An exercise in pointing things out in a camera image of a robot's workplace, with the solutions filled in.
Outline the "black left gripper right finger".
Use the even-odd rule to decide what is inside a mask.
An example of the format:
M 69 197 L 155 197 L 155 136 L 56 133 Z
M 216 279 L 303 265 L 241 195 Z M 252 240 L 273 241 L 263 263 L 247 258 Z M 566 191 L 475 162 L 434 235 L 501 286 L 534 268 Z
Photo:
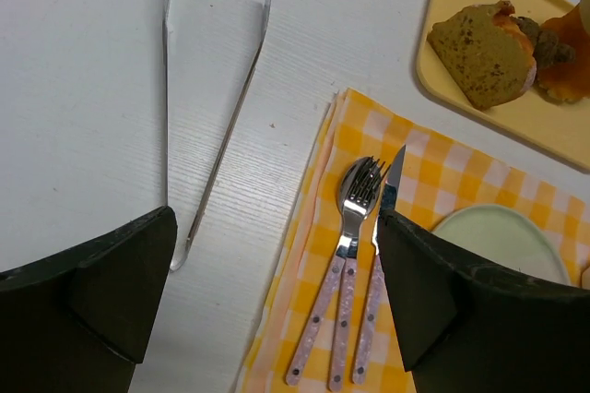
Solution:
M 585 392 L 589 293 L 498 265 L 387 210 L 378 243 L 419 392 Z

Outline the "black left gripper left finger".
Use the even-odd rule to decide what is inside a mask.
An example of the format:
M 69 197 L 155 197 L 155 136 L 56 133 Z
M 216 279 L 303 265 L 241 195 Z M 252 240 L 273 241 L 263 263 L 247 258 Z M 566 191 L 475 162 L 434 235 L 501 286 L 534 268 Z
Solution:
M 1 274 L 4 392 L 126 392 L 144 361 L 176 244 L 162 206 Z

